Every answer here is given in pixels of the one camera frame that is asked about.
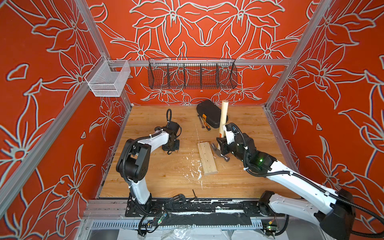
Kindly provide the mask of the light wooden block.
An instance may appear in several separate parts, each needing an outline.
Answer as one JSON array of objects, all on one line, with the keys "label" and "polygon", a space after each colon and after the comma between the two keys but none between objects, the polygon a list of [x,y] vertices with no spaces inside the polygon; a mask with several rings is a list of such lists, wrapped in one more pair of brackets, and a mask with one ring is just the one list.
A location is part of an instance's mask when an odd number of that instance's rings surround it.
[{"label": "light wooden block", "polygon": [[217,174],[218,170],[209,142],[198,143],[198,149],[204,175]]}]

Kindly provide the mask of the wooden handle claw hammer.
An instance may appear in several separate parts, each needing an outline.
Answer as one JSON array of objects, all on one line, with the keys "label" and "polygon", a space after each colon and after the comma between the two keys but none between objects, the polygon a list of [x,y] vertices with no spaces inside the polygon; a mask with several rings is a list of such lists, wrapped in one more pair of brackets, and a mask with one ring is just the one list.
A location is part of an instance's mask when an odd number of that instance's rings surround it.
[{"label": "wooden handle claw hammer", "polygon": [[[228,107],[229,107],[229,102],[227,100],[223,100],[222,108],[221,108],[220,127],[219,127],[220,138],[223,138],[225,136],[224,127],[227,122]],[[229,157],[221,154],[220,145],[219,145],[219,148],[217,148],[214,143],[211,143],[211,149],[216,155],[218,155],[219,157],[222,157],[226,162],[230,160]]]}]

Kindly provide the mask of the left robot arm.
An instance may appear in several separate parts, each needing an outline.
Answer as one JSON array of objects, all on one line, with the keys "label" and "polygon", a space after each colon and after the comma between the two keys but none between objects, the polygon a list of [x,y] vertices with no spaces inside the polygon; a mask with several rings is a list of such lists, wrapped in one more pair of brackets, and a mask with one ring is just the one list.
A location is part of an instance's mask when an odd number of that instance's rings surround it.
[{"label": "left robot arm", "polygon": [[116,171],[129,185],[132,201],[146,213],[150,212],[152,195],[146,183],[146,174],[149,170],[150,156],[153,151],[162,148],[171,154],[180,147],[177,131],[157,129],[153,134],[129,139],[116,165]]}]

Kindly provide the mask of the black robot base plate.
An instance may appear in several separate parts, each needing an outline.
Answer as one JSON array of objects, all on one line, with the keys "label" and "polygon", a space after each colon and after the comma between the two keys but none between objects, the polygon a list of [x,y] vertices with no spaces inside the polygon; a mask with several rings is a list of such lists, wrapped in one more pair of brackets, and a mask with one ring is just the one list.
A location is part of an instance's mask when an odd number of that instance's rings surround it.
[{"label": "black robot base plate", "polygon": [[244,214],[247,217],[284,217],[284,214],[263,214],[257,199],[207,199],[186,198],[184,195],[176,195],[172,198],[152,198],[147,203],[140,205],[129,197],[125,210],[126,217],[139,217],[148,213],[150,217],[168,214]]}]

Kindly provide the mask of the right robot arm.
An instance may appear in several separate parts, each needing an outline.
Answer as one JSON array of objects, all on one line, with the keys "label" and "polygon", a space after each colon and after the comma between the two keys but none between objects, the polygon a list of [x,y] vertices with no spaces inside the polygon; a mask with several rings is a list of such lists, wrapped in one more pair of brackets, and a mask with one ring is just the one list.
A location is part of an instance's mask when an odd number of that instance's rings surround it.
[{"label": "right robot arm", "polygon": [[353,202],[351,193],[344,189],[335,191],[322,186],[290,169],[275,157],[257,150],[254,140],[234,124],[226,124],[217,138],[217,155],[229,161],[232,154],[243,163],[244,171],[253,177],[267,178],[298,194],[301,199],[289,199],[273,191],[265,191],[259,199],[262,215],[284,214],[310,222],[336,240],[348,240],[350,236],[382,239],[384,233],[362,233],[353,230],[356,210],[378,220],[376,213]]}]

